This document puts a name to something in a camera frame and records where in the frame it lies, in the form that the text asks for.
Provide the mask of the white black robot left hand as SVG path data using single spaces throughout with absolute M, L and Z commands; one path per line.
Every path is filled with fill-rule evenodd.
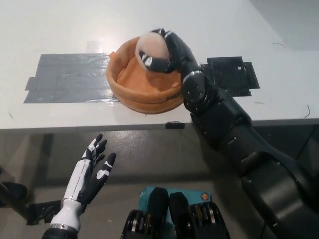
M 85 149 L 69 179 L 62 202 L 62 209 L 50 223 L 51 228 L 80 231 L 80 217 L 109 178 L 116 154 L 111 153 L 104 163 L 107 140 L 99 134 Z

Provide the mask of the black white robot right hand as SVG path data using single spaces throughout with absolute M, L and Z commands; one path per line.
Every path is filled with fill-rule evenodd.
M 176 33 L 164 28 L 142 35 L 137 41 L 135 55 L 139 64 L 151 72 L 177 71 L 183 80 L 203 73 L 187 44 Z

